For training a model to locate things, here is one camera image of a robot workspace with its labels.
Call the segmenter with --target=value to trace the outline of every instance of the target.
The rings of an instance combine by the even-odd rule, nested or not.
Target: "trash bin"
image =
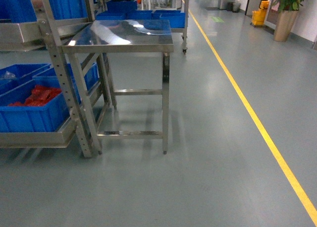
[[[233,2],[228,2],[227,3],[227,11],[232,11],[233,10]]]
[[[239,12],[240,6],[241,6],[241,3],[234,2],[234,3],[233,3],[232,12]]]

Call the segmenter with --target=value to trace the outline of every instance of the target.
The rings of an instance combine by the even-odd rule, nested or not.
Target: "plant pot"
[[[291,33],[292,27],[298,15],[298,10],[282,11],[278,15],[276,29],[274,32],[274,41],[285,42]]]

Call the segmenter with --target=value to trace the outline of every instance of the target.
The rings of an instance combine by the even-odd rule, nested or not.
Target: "potted plant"
[[[291,33],[292,27],[298,15],[300,6],[304,0],[275,0],[274,5],[278,5],[278,20],[274,32],[274,40],[285,42]]]

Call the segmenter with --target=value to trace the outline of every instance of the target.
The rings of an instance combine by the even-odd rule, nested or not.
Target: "table top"
[[[168,20],[96,20],[70,42],[65,53],[172,52]]]

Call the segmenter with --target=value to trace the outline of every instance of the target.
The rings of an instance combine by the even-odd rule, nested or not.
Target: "table leg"
[[[107,75],[107,80],[108,80],[108,86],[109,86],[109,91],[110,91],[110,96],[111,96],[111,101],[112,101],[112,105],[114,107],[114,109],[117,109],[117,100],[114,94],[114,87],[113,87],[113,79],[112,79],[112,72],[110,69],[110,65],[109,65],[109,60],[107,57],[106,53],[102,54],[103,56],[103,60],[105,63],[105,69],[106,69],[106,75]]]
[[[89,126],[91,138],[93,140],[95,148],[101,154],[102,146],[101,146],[100,140],[97,137],[97,132],[98,132],[97,124],[96,124],[95,116],[93,113],[93,107],[92,107],[92,104],[90,103],[89,94],[88,94],[88,90],[87,90],[87,86],[86,86],[83,71],[81,69],[80,62],[76,54],[68,54],[68,58],[69,58],[70,65],[75,77],[78,92],[84,106],[84,112],[85,112],[87,124]]]
[[[162,132],[163,153],[168,150],[168,109],[169,109],[169,53],[162,53]]]

